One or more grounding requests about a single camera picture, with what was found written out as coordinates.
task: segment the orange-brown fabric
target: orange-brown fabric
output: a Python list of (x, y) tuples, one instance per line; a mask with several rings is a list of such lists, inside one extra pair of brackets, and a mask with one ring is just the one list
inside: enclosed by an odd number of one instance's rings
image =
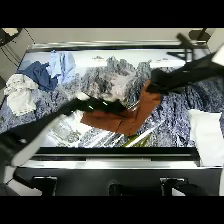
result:
[(81, 122), (92, 127), (117, 132), (125, 135), (133, 135), (142, 126), (153, 109), (160, 104), (159, 93), (146, 92), (150, 81), (147, 81), (140, 97), (140, 102), (135, 111), (125, 110), (120, 115), (95, 111), (84, 113)]

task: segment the blue cloth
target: blue cloth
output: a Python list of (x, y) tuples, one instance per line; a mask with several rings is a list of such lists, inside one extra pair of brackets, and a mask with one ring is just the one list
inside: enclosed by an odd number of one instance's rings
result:
[(70, 52), (51, 52), (47, 71), (51, 78), (57, 77), (58, 84), (63, 84), (74, 80), (75, 67), (75, 60)]
[(49, 92), (55, 89), (58, 80), (56, 77), (51, 78), (47, 72), (47, 66), (49, 66), (49, 63), (41, 64), (39, 61), (36, 61), (25, 70), (19, 70), (17, 73), (28, 76), (39, 85), (39, 89)]

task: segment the light blue cloth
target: light blue cloth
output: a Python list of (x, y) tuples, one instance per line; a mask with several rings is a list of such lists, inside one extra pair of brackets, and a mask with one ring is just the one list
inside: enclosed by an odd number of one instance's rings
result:
[(57, 77), (58, 84), (75, 79), (75, 60), (70, 52), (52, 51), (47, 71), (51, 78)]

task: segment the brown cloth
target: brown cloth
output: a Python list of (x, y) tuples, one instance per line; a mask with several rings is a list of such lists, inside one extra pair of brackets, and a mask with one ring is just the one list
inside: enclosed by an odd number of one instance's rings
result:
[(136, 110), (125, 110), (120, 115), (102, 111), (85, 112), (81, 123), (128, 136), (134, 135), (149, 117), (153, 109), (160, 104), (159, 93), (146, 92), (149, 84), (150, 81), (147, 81), (142, 90)]

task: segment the dark blue cloth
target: dark blue cloth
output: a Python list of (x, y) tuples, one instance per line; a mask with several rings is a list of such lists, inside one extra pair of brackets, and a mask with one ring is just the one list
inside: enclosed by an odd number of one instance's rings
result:
[(19, 70), (17, 73), (28, 76), (39, 85), (39, 89), (49, 92), (56, 88), (58, 79), (57, 77), (51, 78), (46, 69), (48, 66), (49, 63), (41, 64), (39, 61), (36, 61), (25, 70)]

